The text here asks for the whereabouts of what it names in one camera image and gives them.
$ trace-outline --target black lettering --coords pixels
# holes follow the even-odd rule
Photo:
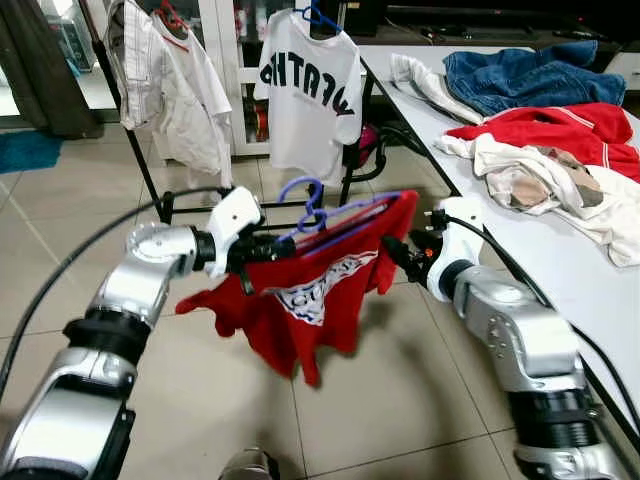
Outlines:
[[[320,83],[320,72],[315,65],[307,63],[304,66],[304,93],[316,98],[316,94],[318,93],[318,83]]]
[[[271,71],[273,72],[273,84],[278,85],[278,72],[276,71],[276,54],[271,55]]]
[[[322,78],[327,82],[327,88],[324,89],[324,93],[322,94],[322,105],[326,107],[331,98],[331,94],[336,89],[336,81],[329,73],[323,73]]]
[[[300,69],[304,64],[304,60],[293,52],[289,52],[288,58],[293,63],[293,85],[300,88]]]
[[[271,69],[271,65],[265,65],[264,68],[260,71],[260,80],[270,85],[272,76],[273,70]]]
[[[343,102],[340,102],[340,100],[342,100],[342,95],[344,95],[344,87],[338,90],[336,92],[336,96],[333,97],[333,110],[336,112],[338,116],[353,115],[354,112],[352,109],[349,108],[349,102],[347,102],[346,100],[344,100]]]
[[[278,54],[278,76],[280,77],[280,86],[287,86],[287,63],[284,52]]]

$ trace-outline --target white cloth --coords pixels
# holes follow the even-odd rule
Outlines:
[[[271,164],[339,186],[342,146],[362,129],[360,53],[344,31],[315,40],[302,22],[291,9],[269,18],[253,96],[269,99]]]
[[[392,53],[391,80],[399,90],[420,100],[424,100],[424,97],[426,97],[438,107],[454,114],[456,117],[467,120],[474,125],[479,125],[483,122],[482,115],[456,100],[449,93],[443,75],[433,73],[420,60]]]
[[[124,8],[121,43],[114,41],[122,22],[114,19],[119,7]],[[122,125],[151,130],[164,140],[167,157],[210,174],[220,172],[223,186],[228,186],[231,106],[193,34],[185,40],[188,53],[170,48],[135,1],[118,0],[109,9],[105,40],[122,96]]]
[[[609,258],[615,265],[626,267],[640,264],[640,184],[613,170],[587,166],[589,173],[600,184],[603,201],[594,207],[583,207],[569,174],[533,147],[519,148],[496,142],[490,133],[482,134],[475,140],[444,135],[436,140],[435,145],[445,153],[473,160],[473,170],[478,176],[513,167],[536,172],[553,196],[539,209],[526,213],[539,215],[552,211],[597,244],[606,246]],[[489,193],[504,192],[505,188],[499,183],[489,184]],[[501,205],[509,206],[500,196],[494,198]]]

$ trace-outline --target black cable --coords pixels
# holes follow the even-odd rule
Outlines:
[[[31,317],[33,317],[34,312],[40,305],[40,302],[47,294],[47,292],[51,289],[51,287],[56,283],[58,278],[64,273],[64,271],[69,268],[69,266],[84,253],[84,251],[93,245],[100,238],[105,236],[111,230],[116,228],[121,223],[130,219],[131,217],[139,214],[140,212],[144,212],[145,210],[154,207],[165,200],[175,199],[178,197],[184,197],[186,195],[192,195],[194,193],[201,192],[218,192],[222,195],[229,192],[229,189],[221,188],[221,187],[201,187],[201,188],[193,188],[189,190],[182,190],[175,193],[167,193],[162,198],[158,200],[151,200],[147,203],[142,204],[138,208],[134,208],[133,210],[129,210],[124,215],[113,220],[111,223],[105,225],[100,230],[95,232],[89,238],[87,238],[84,242],[82,242],[75,250],[73,250],[67,258],[65,258],[60,265],[53,271],[53,273],[49,276],[47,281],[40,287],[38,293],[33,297],[29,306],[22,314],[22,318],[20,318],[20,322],[18,322],[18,326],[16,327],[13,337],[11,337],[11,342],[9,343],[9,347],[7,348],[7,353],[4,356],[4,360],[2,361],[2,367],[0,368],[0,403],[2,403],[2,397],[4,395],[4,391],[7,387],[7,382],[9,380],[9,373],[11,372],[11,368],[13,367],[13,362],[16,358],[16,354],[18,353],[18,348],[20,347],[20,342],[22,337],[24,336],[24,332],[27,330],[29,322],[31,321]]]
[[[458,225],[461,225],[464,228],[471,230],[476,235],[482,237],[483,240],[485,240],[489,245],[491,245],[491,247],[496,251],[496,253],[499,253],[504,258],[506,258],[512,264],[512,266],[514,266],[518,270],[519,276],[522,278],[524,283],[526,283],[527,286],[533,291],[533,293],[540,299],[542,304],[545,305],[546,307],[553,308],[549,299],[545,296],[542,290],[540,290],[540,288],[536,285],[533,279],[529,275],[527,275],[527,273],[522,269],[522,267],[518,265],[518,263],[513,259],[513,257],[509,255],[509,253],[504,248],[502,248],[498,244],[498,242],[494,240],[494,238],[491,235],[489,235],[486,232],[483,232],[479,228],[476,228],[474,225],[468,222],[465,222],[464,220],[460,220],[459,218],[456,218],[456,217],[445,215],[444,221],[457,223]],[[611,359],[609,359],[607,354],[598,346],[598,344],[594,342],[586,333],[584,333],[582,330],[580,330],[578,327],[576,327],[570,322],[569,322],[569,325],[571,325],[571,328],[573,329],[573,331],[580,338],[582,338],[593,349],[594,352],[596,352],[596,354],[600,357],[602,362],[605,364],[605,366],[609,370],[609,373],[611,374],[611,377],[613,378],[613,381],[615,382],[616,387],[618,387],[618,390],[622,395],[624,403],[627,406],[627,410],[631,415],[631,419],[635,424],[636,430],[640,432],[640,417],[638,416],[638,411],[636,410],[635,405],[633,404],[631,395],[629,395],[629,391],[625,387],[624,382],[620,377],[620,374],[618,373],[615,366],[613,365],[613,362],[611,361]]]

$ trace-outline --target red shirt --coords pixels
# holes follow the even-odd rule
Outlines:
[[[584,165],[610,168],[640,182],[638,150],[626,144],[633,130],[624,110],[616,105],[512,108],[482,125],[455,128],[447,135],[473,140],[483,133],[516,147],[557,147],[572,153]]]
[[[374,288],[384,294],[393,283],[395,265],[381,248],[381,238],[406,235],[417,199],[414,191],[402,192],[386,210],[334,245],[322,248],[347,226],[355,230],[352,226],[362,224],[375,207],[305,239],[292,258],[248,265],[253,295],[244,295],[238,276],[230,275],[215,290],[182,300],[176,313],[197,307],[213,310],[221,336],[243,329],[251,347],[271,367],[291,377],[299,358],[306,382],[317,385],[315,349],[329,345],[344,353],[355,350],[364,294]]]

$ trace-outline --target black metal rack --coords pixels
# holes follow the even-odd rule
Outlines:
[[[107,81],[107,86],[109,87],[109,91],[111,92],[111,96],[113,97],[113,101],[116,104],[116,108],[118,112],[120,112],[120,105],[122,102],[122,98],[120,97],[120,92],[118,91],[118,86],[116,84],[115,77],[113,75],[113,70],[111,69],[111,63],[109,62],[109,58],[107,57],[107,50],[100,39],[98,31],[93,23],[93,19],[91,17],[91,12],[87,5],[87,0],[79,0],[80,9],[82,11],[82,15],[87,23],[87,27],[89,29],[89,33],[91,35],[91,45],[93,47],[93,51],[96,54],[98,59],[98,63],[100,64],[100,68],[104,73],[104,77]],[[155,208],[158,213],[158,217],[161,222],[171,223],[173,219],[173,215],[180,213],[203,213],[210,212],[210,207],[194,207],[194,208],[175,208],[173,203],[173,198],[171,197],[171,192],[164,192],[162,198],[158,195],[158,191],[156,189],[155,184],[153,183],[153,179],[151,178],[151,174],[149,173],[149,168],[147,167],[147,162],[144,159],[144,154],[142,153],[142,149],[140,148],[140,143],[138,142],[138,138],[132,130],[128,130],[124,128],[127,139],[129,140],[129,144],[131,145],[131,149],[133,150],[133,154],[136,157],[136,162],[138,163],[138,167],[140,169],[140,173],[142,173],[142,178],[144,179],[144,183],[149,191],[149,195],[151,199],[156,203]],[[315,193],[315,187],[313,185],[309,185],[308,188],[309,197],[311,198]],[[320,208],[322,206],[323,200],[323,192],[320,192],[317,201],[314,203],[314,207]],[[261,203],[260,207],[262,209],[266,208],[283,208],[283,207],[295,207],[295,206],[304,206],[307,201],[299,200],[299,201],[289,201],[289,202],[266,202]],[[307,223],[307,226],[314,225],[315,223]],[[286,229],[286,228],[295,228],[297,224],[295,223],[283,223],[277,225],[264,225],[264,221],[262,224],[258,225],[255,230],[276,230],[276,229]]]

